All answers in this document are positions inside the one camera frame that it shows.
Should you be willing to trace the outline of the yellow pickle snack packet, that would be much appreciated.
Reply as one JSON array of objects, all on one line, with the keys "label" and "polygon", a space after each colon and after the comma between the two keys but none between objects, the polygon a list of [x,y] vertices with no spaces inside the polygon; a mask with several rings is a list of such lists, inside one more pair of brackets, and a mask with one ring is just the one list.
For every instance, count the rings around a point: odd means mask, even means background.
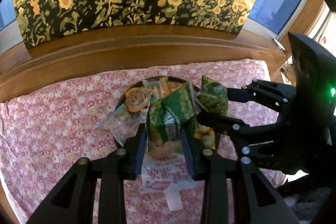
[{"label": "yellow pickle snack packet", "polygon": [[215,150],[215,132],[212,128],[203,126],[197,121],[195,121],[195,133],[194,137],[201,139],[203,145],[207,149]]}]

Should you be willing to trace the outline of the wooden headboard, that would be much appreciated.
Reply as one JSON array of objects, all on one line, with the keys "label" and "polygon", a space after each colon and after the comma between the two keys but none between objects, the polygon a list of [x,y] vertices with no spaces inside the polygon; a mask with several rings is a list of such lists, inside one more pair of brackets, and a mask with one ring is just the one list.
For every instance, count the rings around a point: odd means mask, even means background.
[{"label": "wooden headboard", "polygon": [[285,55],[270,39],[246,30],[234,35],[208,28],[135,25],[102,28],[1,55],[1,101],[47,85],[120,69],[240,59],[263,60],[273,80]]}]

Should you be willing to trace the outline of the small green snack bag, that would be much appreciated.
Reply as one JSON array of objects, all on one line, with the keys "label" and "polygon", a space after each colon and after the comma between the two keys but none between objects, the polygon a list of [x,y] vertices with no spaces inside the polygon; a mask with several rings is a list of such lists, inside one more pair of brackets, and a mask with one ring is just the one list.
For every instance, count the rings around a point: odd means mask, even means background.
[{"label": "small green snack bag", "polygon": [[196,103],[204,111],[225,117],[228,111],[227,88],[207,76],[202,76],[201,92]]}]

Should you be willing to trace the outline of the large green snack bag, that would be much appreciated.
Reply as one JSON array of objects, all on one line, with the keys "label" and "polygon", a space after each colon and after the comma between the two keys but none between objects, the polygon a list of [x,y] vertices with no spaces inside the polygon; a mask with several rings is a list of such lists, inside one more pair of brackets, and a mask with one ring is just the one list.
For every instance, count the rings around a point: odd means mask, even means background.
[{"label": "large green snack bag", "polygon": [[189,82],[161,100],[150,96],[146,120],[147,150],[153,151],[170,140],[179,139],[183,126],[194,117],[194,87]]}]

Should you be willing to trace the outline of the orange snack packet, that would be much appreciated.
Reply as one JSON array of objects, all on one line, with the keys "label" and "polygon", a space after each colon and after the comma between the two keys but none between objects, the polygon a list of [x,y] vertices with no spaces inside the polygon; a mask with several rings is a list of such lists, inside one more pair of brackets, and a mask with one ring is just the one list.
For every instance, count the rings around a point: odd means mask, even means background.
[{"label": "orange snack packet", "polygon": [[130,88],[125,93],[125,106],[129,112],[138,112],[145,108],[150,99],[150,92],[146,88]]}]

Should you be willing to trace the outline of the blue white patterned plate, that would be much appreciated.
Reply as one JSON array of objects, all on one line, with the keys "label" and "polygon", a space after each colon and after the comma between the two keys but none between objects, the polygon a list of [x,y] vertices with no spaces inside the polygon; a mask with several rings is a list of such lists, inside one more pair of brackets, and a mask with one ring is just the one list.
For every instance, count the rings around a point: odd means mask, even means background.
[{"label": "blue white patterned plate", "polygon": [[125,92],[111,116],[111,133],[123,146],[136,135],[140,124],[144,124],[147,147],[153,151],[169,141],[179,140],[182,127],[190,125],[193,136],[200,139],[206,149],[214,150],[215,133],[196,121],[199,110],[226,116],[227,88],[206,76],[202,77],[200,88],[167,76],[144,79]]}]

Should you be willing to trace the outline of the pink floral bed sheet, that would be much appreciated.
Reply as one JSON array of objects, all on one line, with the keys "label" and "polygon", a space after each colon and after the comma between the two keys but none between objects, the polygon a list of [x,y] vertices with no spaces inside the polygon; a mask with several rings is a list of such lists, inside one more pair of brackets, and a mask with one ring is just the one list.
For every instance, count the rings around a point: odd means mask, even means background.
[{"label": "pink floral bed sheet", "polygon": [[[202,75],[230,88],[270,80],[265,61],[242,59],[110,71],[49,85],[1,103],[1,183],[19,223],[26,223],[75,161],[116,149],[100,128],[122,95],[138,81],[173,76],[201,86]],[[274,123],[277,113],[257,103],[230,102],[228,116],[251,126]],[[203,182],[180,191],[183,208],[169,210],[164,193],[125,182],[127,223],[200,223]]]}]

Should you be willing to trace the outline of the white pink jelly drink pouch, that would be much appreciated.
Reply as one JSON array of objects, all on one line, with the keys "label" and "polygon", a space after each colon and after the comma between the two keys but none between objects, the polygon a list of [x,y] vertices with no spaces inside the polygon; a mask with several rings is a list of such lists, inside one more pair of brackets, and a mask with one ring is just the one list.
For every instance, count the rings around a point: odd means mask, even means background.
[{"label": "white pink jelly drink pouch", "polygon": [[171,211],[183,209],[180,195],[182,190],[197,186],[188,173],[179,140],[170,140],[144,155],[141,180],[145,191],[164,194]]}]

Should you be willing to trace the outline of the orange cracker packet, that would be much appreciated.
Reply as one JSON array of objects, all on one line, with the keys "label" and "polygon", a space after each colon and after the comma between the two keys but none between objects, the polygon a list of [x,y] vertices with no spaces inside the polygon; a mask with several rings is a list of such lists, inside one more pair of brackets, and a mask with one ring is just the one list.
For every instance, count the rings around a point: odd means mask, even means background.
[{"label": "orange cracker packet", "polygon": [[182,83],[170,82],[167,76],[145,79],[142,81],[142,84],[150,94],[155,95],[159,100],[166,98],[172,92],[183,86]]}]

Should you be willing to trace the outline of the clear candy bag rainbow strip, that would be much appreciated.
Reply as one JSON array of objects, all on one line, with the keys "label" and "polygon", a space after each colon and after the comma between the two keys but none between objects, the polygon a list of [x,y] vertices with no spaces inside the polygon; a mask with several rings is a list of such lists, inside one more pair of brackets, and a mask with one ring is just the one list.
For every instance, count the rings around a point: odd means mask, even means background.
[{"label": "clear candy bag rainbow strip", "polygon": [[115,141],[123,147],[127,139],[135,137],[140,124],[146,123],[147,112],[148,109],[144,108],[131,113],[124,104],[121,104],[107,116],[100,128],[108,130]]}]

